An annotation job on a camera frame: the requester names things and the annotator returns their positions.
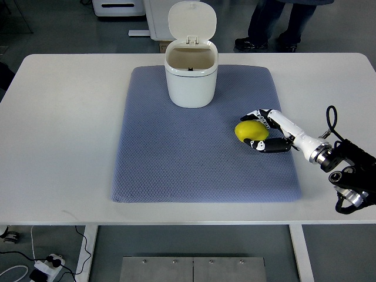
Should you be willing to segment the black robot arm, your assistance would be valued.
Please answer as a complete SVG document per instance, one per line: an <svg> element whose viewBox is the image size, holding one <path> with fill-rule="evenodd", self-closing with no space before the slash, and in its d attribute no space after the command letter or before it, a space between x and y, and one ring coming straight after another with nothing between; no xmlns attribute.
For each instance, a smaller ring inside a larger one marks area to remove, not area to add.
<svg viewBox="0 0 376 282"><path fill-rule="evenodd" d="M337 191L335 210L351 214L375 205L375 157L365 152L335 131L337 110L331 105L326 110L328 133L338 140L320 167L329 172L328 180Z"/></svg>

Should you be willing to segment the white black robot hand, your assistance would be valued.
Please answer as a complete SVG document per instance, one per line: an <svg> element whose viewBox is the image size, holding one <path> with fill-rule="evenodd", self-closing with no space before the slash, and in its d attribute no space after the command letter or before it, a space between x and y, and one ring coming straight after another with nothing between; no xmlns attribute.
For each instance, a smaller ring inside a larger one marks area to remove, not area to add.
<svg viewBox="0 0 376 282"><path fill-rule="evenodd" d="M323 138L314 138L274 109L259 109L241 118L263 123L269 136L263 141L245 140L245 144L262 153L288 152L292 147L301 151L310 163L322 164L331 154L332 146Z"/></svg>

